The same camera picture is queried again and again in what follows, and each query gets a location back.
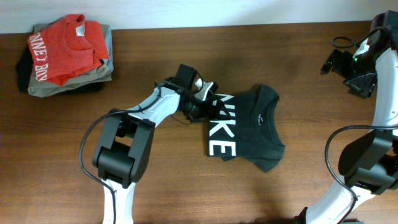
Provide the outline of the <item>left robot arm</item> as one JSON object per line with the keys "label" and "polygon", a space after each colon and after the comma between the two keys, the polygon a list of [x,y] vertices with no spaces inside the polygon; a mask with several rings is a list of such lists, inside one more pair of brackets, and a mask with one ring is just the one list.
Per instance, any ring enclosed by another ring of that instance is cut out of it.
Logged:
{"label": "left robot arm", "polygon": [[180,111],[191,123],[229,120],[232,114],[214,99],[218,85],[205,82],[197,70],[181,64],[173,77],[155,84],[143,102],[127,110],[110,110],[92,164],[104,187],[103,223],[133,223],[134,189],[149,163],[156,127]]}

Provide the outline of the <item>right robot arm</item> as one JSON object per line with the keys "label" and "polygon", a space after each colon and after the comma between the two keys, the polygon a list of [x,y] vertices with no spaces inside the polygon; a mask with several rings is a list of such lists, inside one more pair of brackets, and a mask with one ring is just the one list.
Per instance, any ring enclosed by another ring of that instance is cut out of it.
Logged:
{"label": "right robot arm", "polygon": [[[371,125],[351,125],[333,132],[325,145],[326,168],[334,178],[325,195],[305,207],[293,223],[347,223],[348,215],[363,202],[397,189],[397,12],[378,14],[371,30],[348,46],[332,44],[335,50],[321,68],[343,77],[350,93],[362,98],[376,94]],[[354,129],[368,133],[342,151],[338,172],[330,165],[334,137]]]}

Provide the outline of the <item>dark green t-shirt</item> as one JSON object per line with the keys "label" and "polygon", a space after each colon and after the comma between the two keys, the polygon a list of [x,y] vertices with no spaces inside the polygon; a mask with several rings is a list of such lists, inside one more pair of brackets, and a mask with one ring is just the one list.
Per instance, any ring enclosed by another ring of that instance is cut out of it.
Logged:
{"label": "dark green t-shirt", "polygon": [[217,94],[213,104],[218,100],[224,103],[231,118],[208,123],[207,156],[223,161],[241,157],[263,172],[279,165],[285,145],[274,122],[278,93],[269,86],[260,85],[236,96]]}

